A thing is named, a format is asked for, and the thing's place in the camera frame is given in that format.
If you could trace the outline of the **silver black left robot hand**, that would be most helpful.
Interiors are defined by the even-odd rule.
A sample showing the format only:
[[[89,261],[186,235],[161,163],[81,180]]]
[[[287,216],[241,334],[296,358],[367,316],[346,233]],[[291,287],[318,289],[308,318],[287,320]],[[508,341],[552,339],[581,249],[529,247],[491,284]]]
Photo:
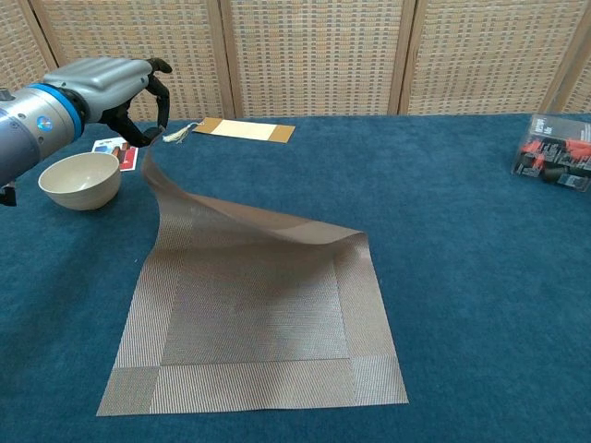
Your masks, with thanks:
[[[165,130],[170,112],[170,92],[156,77],[172,67],[158,57],[149,59],[83,58],[45,75],[43,82],[69,90],[84,103],[84,122],[108,126],[137,148],[149,146]],[[144,131],[130,119],[133,99],[146,90],[156,99],[157,125]]]

